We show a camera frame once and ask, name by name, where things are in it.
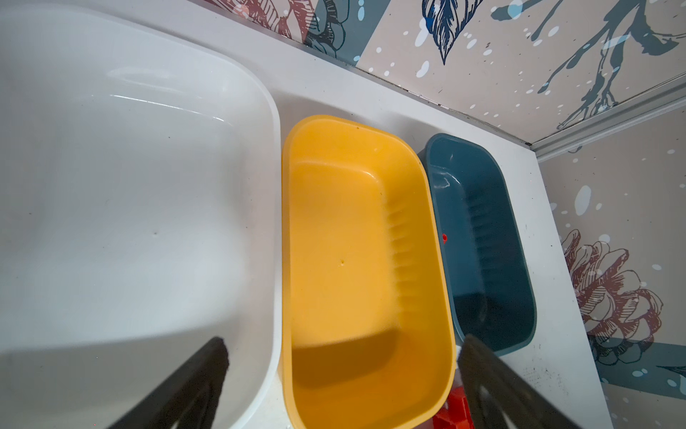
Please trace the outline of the yellow plastic bin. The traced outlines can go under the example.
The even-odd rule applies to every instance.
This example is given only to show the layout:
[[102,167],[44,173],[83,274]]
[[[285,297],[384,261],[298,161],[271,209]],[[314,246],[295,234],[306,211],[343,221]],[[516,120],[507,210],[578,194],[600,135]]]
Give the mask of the yellow plastic bin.
[[305,118],[282,151],[282,379],[296,428],[413,428],[457,366],[423,166],[402,139]]

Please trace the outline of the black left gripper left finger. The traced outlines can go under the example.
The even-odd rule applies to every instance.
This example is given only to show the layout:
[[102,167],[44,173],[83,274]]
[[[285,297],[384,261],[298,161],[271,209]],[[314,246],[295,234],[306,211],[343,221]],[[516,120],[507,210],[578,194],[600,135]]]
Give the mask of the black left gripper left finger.
[[210,428],[229,366],[224,340],[212,338],[112,427]]

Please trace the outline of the dark teal plastic bin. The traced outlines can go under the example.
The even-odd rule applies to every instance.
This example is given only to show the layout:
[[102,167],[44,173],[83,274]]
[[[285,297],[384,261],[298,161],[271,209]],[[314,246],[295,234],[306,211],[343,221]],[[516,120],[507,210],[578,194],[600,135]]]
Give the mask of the dark teal plastic bin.
[[419,154],[432,193],[449,304],[462,343],[499,356],[534,336],[537,309],[505,177],[470,141],[441,133]]

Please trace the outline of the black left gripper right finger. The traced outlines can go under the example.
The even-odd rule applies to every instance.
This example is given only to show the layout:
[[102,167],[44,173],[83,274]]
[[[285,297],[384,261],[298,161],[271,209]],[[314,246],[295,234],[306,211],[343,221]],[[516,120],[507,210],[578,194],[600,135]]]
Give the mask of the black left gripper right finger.
[[576,428],[482,341],[464,338],[457,364],[476,428]]

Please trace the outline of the small red lego brick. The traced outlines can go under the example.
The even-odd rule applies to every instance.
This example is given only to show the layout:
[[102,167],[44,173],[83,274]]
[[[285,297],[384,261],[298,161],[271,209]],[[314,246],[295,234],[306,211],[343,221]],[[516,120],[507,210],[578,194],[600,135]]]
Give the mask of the small red lego brick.
[[434,429],[474,429],[463,386],[451,390],[444,406],[433,416],[432,427]]

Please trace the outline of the white plastic bin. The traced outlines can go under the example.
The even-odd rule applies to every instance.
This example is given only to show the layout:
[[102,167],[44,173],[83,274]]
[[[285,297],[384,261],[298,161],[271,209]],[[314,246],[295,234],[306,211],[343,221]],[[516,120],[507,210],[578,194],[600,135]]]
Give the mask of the white plastic bin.
[[107,428],[207,341],[241,428],[278,360],[280,121],[242,64],[1,6],[1,425]]

